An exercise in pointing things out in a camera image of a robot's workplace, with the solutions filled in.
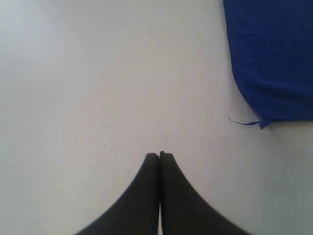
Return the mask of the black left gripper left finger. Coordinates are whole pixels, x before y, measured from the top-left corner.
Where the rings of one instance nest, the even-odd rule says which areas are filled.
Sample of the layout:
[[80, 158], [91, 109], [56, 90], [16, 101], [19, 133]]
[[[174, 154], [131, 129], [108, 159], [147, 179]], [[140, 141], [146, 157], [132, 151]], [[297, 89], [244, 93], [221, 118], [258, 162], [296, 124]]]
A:
[[159, 157], [148, 153], [130, 185], [79, 235], [157, 235], [160, 201]]

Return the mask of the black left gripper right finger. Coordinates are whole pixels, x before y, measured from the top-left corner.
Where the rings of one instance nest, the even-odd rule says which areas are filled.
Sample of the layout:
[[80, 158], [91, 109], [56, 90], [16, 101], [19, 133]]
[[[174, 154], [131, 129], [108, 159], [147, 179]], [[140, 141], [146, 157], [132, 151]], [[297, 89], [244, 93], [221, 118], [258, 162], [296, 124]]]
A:
[[174, 156], [160, 152], [160, 206], [164, 235], [243, 235], [191, 186]]

